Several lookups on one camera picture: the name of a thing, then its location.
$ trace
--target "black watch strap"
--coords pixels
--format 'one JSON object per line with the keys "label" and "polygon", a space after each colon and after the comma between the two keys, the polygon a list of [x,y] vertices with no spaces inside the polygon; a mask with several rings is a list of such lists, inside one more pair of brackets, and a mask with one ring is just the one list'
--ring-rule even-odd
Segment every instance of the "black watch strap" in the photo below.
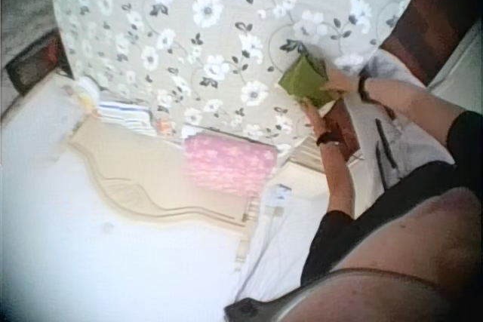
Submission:
{"label": "black watch strap", "polygon": [[326,144],[326,143],[335,143],[339,144],[340,140],[332,133],[332,132],[324,132],[322,135],[320,135],[317,138],[317,146],[320,146],[321,144]]}
{"label": "black watch strap", "polygon": [[361,75],[361,77],[359,79],[358,87],[357,87],[357,92],[359,93],[359,96],[361,97],[362,102],[379,104],[378,102],[372,100],[369,97],[368,92],[365,90],[365,82],[367,81],[368,78],[369,78],[369,76],[366,75],[366,74]]}

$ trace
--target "floral wallpaper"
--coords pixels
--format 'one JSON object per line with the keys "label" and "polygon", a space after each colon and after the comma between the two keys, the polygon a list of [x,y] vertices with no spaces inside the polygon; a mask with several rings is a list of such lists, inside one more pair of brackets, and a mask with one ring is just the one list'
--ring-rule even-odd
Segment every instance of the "floral wallpaper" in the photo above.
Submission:
{"label": "floral wallpaper", "polygon": [[73,72],[201,125],[289,153],[310,132],[277,85],[303,52],[357,72],[410,0],[54,0]]}

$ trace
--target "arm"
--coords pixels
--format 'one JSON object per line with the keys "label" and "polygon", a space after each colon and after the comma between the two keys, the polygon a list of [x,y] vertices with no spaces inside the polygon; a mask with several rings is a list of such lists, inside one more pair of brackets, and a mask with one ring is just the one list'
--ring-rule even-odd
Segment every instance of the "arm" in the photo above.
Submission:
{"label": "arm", "polygon": [[[317,112],[317,109],[310,103],[302,103],[302,110],[310,120],[314,129],[315,138],[318,138],[325,131],[327,125]],[[353,218],[354,213],[354,185],[349,168],[344,161],[344,157],[339,150],[339,146],[334,144],[321,144],[320,155],[324,166],[329,189],[329,211],[342,211]]]}
{"label": "arm", "polygon": [[[324,89],[356,92],[358,77],[330,68]],[[365,82],[369,97],[399,112],[438,140],[444,147],[448,131],[464,109],[441,100],[426,89],[389,78],[369,78]]]}

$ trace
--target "wristwatch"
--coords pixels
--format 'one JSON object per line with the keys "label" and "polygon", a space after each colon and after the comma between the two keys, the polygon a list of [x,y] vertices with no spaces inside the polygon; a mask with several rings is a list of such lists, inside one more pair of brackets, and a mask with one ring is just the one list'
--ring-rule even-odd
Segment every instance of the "wristwatch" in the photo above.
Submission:
{"label": "wristwatch", "polygon": [[324,145],[326,145],[328,143],[333,143],[334,145],[339,145],[340,140],[332,132],[326,131],[317,138],[317,142],[316,142],[317,146],[320,146],[322,143]]}

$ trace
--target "black sleeve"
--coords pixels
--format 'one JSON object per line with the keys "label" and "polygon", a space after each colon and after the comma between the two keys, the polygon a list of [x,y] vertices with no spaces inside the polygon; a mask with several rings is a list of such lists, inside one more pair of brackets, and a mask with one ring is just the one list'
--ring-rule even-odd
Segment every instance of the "black sleeve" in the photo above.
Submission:
{"label": "black sleeve", "polygon": [[463,112],[448,132],[448,151],[453,156],[462,184],[481,200],[481,134],[483,117],[471,111]]}
{"label": "black sleeve", "polygon": [[315,237],[310,245],[309,255],[305,261],[300,279],[301,285],[306,285],[320,275],[329,272],[337,262],[338,256],[328,253],[333,244],[338,243],[337,237],[354,221],[342,211],[329,211],[322,217]]}

